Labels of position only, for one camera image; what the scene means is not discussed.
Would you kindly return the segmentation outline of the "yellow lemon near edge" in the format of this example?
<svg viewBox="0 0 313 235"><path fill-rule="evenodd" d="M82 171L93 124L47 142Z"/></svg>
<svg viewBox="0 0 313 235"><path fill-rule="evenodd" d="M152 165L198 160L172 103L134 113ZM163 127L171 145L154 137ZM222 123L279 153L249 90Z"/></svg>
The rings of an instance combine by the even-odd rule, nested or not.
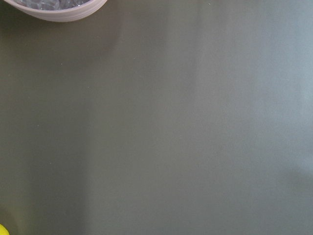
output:
<svg viewBox="0 0 313 235"><path fill-rule="evenodd" d="M8 230L2 224L0 224L0 235L10 235Z"/></svg>

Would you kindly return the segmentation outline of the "pink ice bowl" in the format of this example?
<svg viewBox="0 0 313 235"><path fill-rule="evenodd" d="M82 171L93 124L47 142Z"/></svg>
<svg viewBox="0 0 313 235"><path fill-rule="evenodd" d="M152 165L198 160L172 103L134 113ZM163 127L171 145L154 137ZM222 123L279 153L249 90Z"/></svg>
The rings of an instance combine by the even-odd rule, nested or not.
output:
<svg viewBox="0 0 313 235"><path fill-rule="evenodd" d="M14 0L4 0L4 2L37 19L49 22L67 23L81 20L92 15L102 6L104 6L107 0L89 0L88 2L80 6L61 10L33 9L27 6L20 5Z"/></svg>

